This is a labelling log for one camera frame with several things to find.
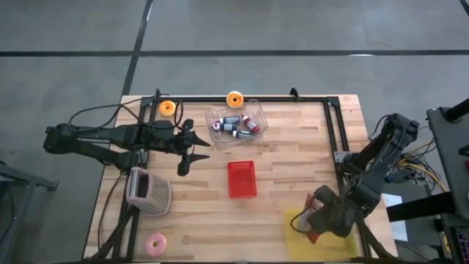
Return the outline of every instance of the yellow tray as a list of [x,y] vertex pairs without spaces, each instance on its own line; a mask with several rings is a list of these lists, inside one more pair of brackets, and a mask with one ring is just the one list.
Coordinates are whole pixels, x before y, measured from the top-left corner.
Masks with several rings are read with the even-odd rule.
[[325,232],[315,244],[312,244],[305,235],[294,231],[290,227],[290,221],[300,212],[301,209],[291,209],[284,214],[287,251],[292,260],[343,260],[358,256],[358,248],[353,233],[350,233],[346,238],[340,238],[331,232]]

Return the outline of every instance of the red basket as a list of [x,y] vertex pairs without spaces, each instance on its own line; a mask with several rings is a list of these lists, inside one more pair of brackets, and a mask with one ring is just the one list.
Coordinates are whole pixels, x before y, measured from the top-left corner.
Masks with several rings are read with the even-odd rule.
[[257,195],[253,161],[228,163],[228,189],[231,198],[249,198]]

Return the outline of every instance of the pink bottle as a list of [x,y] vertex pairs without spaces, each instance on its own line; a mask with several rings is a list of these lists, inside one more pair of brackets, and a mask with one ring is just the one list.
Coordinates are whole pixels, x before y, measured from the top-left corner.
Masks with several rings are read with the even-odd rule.
[[256,123],[251,120],[251,118],[241,114],[241,117],[243,118],[243,121],[244,123],[246,124],[246,126],[253,132],[253,133],[257,133],[259,132],[259,127],[256,125]]

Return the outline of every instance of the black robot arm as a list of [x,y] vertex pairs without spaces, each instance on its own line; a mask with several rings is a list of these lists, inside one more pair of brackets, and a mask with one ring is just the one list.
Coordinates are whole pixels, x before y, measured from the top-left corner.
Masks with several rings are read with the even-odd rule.
[[[114,164],[122,171],[139,165],[141,157],[138,150],[153,150],[182,156],[177,174],[189,173],[193,161],[209,158],[208,155],[188,154],[193,145],[209,147],[194,131],[193,120],[186,120],[174,135],[174,126],[168,120],[158,120],[151,124],[139,123],[120,125],[116,128],[88,128],[69,124],[59,124],[46,129],[44,149],[48,153],[77,153],[96,158],[103,164]],[[118,153],[96,144],[114,144],[128,150]]]
[[350,234],[354,221],[364,219],[376,208],[386,175],[406,146],[417,139],[418,125],[400,114],[389,115],[379,136],[361,152],[344,157],[339,171],[348,179],[348,184],[340,196],[328,186],[321,186],[314,192],[323,204],[308,218],[317,234],[331,231],[345,237]]

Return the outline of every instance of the mesh strainer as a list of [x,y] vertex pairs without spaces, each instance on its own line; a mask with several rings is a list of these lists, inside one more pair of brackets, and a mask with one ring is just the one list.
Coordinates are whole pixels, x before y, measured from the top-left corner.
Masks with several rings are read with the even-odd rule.
[[126,189],[127,202],[150,216],[160,216],[169,209],[169,181],[151,175],[147,170],[133,167]]

